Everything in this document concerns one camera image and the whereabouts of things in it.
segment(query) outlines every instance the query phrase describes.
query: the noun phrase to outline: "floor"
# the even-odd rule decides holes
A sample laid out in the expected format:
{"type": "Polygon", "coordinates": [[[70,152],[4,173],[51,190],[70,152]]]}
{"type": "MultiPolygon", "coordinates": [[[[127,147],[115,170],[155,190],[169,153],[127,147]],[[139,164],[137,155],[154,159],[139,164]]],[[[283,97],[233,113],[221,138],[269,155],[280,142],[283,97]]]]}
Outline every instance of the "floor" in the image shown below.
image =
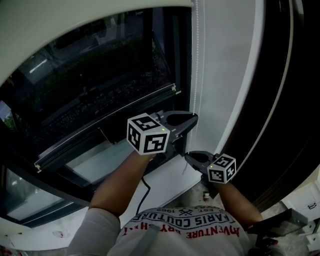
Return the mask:
{"type": "MultiPolygon", "coordinates": [[[[224,208],[221,199],[216,196],[214,199],[209,198],[208,202],[203,201],[203,192],[205,187],[198,183],[193,188],[170,202],[166,207],[184,207],[184,206],[216,206],[224,208]]],[[[275,216],[286,210],[286,207],[281,203],[277,203],[268,210],[262,213],[264,219],[275,216]]],[[[309,255],[307,249],[307,239],[304,236],[299,236],[299,232],[288,234],[285,237],[278,238],[279,248],[285,256],[307,256],[309,255]]],[[[64,256],[65,248],[47,251],[25,251],[20,256],[64,256]]],[[[12,252],[12,255],[19,255],[17,252],[12,252]]]]}

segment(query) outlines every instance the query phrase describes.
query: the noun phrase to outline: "forearm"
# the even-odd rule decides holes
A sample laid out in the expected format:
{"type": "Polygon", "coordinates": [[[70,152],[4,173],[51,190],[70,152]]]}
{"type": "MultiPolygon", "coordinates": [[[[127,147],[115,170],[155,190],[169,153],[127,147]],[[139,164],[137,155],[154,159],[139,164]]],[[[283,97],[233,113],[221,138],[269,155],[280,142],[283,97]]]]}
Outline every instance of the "forearm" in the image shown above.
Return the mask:
{"type": "Polygon", "coordinates": [[[215,183],[225,210],[230,213],[244,228],[263,220],[258,209],[230,182],[215,183]]]}
{"type": "Polygon", "coordinates": [[[134,151],[127,159],[98,187],[90,207],[104,209],[115,216],[122,215],[144,175],[149,161],[154,155],[139,155],[134,151]]]}

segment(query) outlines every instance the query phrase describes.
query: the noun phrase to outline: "black window frame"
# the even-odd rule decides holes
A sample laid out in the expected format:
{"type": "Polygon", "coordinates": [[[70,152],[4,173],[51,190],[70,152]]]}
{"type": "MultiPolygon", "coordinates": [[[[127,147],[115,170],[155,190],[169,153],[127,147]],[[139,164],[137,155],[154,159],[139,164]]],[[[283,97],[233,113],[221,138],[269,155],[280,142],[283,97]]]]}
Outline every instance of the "black window frame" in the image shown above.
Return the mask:
{"type": "MultiPolygon", "coordinates": [[[[113,113],[100,117],[82,127],[80,131],[70,134],[67,142],[54,148],[48,154],[38,159],[30,152],[23,138],[14,135],[0,121],[0,163],[12,172],[55,196],[64,199],[47,209],[33,214],[22,220],[16,220],[5,214],[1,218],[8,221],[34,228],[62,218],[89,205],[94,191],[106,178],[103,177],[93,184],[85,180],[66,166],[66,163],[80,156],[87,150],[105,141],[101,130],[107,132],[108,124],[121,116],[122,123],[127,118],[147,112],[151,114],[160,110],[185,110],[190,107],[191,94],[191,63],[192,63],[192,21],[189,7],[163,7],[166,40],[173,41],[173,48],[165,45],[165,60],[171,70],[175,83],[161,88],[133,103],[124,106],[113,113]]],[[[124,139],[124,131],[117,131],[119,140],[124,139]]],[[[176,143],[176,151],[160,155],[150,163],[144,175],[152,172],[177,155],[184,155],[187,138],[182,137],[176,143]]]]}

